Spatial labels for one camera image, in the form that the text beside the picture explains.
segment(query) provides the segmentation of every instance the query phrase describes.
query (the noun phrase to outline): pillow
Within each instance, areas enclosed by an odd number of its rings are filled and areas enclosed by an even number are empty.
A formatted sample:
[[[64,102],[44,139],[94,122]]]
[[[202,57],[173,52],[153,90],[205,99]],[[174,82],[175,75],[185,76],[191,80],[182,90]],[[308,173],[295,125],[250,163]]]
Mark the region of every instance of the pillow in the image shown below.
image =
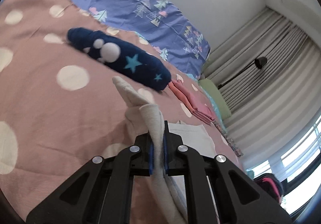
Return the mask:
[[[199,80],[198,84],[214,99],[219,108],[219,112],[223,120],[232,116],[232,113],[223,99],[221,93],[213,82],[209,79]]]

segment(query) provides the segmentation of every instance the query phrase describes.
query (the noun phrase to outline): white cloth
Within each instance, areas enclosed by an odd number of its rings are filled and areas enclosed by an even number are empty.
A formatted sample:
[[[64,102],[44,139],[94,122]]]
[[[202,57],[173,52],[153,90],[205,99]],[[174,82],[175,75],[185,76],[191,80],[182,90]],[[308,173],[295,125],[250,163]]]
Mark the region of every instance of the white cloth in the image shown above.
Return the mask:
[[[162,162],[164,118],[158,105],[151,104],[132,86],[119,76],[113,77],[121,97],[128,106],[126,110],[126,125],[132,141],[137,135],[149,132],[154,144],[154,171],[147,179],[156,201],[169,224],[185,224],[186,221],[177,209],[173,197],[165,182]]]
[[[215,145],[203,125],[188,125],[182,121],[169,123],[169,131],[182,137],[183,144],[194,148],[200,155],[214,158]],[[184,176],[165,176],[167,186],[171,192],[176,206],[187,221],[187,202]]]

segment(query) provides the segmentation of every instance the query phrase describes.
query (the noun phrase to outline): folded towel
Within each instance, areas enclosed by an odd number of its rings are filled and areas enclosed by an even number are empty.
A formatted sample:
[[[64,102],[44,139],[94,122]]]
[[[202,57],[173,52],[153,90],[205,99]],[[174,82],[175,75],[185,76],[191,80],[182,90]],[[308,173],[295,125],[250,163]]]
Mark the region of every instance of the folded towel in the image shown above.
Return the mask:
[[[69,29],[67,38],[91,58],[156,91],[171,81],[171,73],[158,58],[119,38],[82,27]]]
[[[175,94],[175,96],[189,109],[192,115],[196,118],[200,119],[201,121],[205,122],[208,125],[211,125],[212,120],[208,118],[206,115],[202,114],[201,112],[195,110],[190,101],[187,99],[186,95],[183,94],[176,86],[174,85],[173,81],[168,84],[171,91]]]
[[[201,101],[197,99],[189,90],[187,90],[187,88],[183,85],[183,82],[181,80],[172,80],[172,82],[174,86],[187,97],[194,110],[208,117],[211,121],[215,119],[216,116],[214,112],[208,106],[201,103]]]

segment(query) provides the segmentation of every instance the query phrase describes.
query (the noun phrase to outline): bed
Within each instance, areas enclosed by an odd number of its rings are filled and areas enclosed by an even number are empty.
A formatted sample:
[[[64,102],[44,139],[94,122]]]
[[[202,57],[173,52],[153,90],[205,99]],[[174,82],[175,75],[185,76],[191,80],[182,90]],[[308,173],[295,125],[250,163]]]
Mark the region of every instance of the bed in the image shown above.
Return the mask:
[[[135,31],[160,56],[199,79],[210,46],[169,0],[72,0],[100,22]]]
[[[161,57],[150,44],[153,38],[98,19],[70,0],[5,0],[0,5],[0,188],[23,220],[92,157],[108,158],[132,145],[125,126],[126,104],[112,83],[119,73],[69,45],[65,37],[70,28],[101,30],[137,45],[211,106],[195,81]],[[165,120],[203,124],[216,153],[240,166],[221,132],[193,117],[168,87],[156,92],[122,78],[157,104]],[[131,223],[166,223],[143,177],[134,184]]]

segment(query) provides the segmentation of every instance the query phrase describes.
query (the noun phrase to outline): pink polka dot blanket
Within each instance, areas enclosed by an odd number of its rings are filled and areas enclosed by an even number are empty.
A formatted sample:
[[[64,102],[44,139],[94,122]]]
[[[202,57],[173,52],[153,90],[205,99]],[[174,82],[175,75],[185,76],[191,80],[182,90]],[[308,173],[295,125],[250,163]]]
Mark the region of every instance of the pink polka dot blanket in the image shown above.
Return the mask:
[[[4,0],[0,5],[0,189],[24,220],[92,157],[115,156],[132,145],[125,125],[127,107],[112,82],[115,75],[157,104],[168,122],[203,124],[216,153],[240,165],[221,132],[194,117],[169,87],[157,92],[77,51],[66,38],[75,27],[100,30],[155,56],[172,80],[180,79],[211,106],[193,80],[142,43],[135,32],[107,27],[70,0]],[[135,178],[131,223],[166,223],[145,177]]]

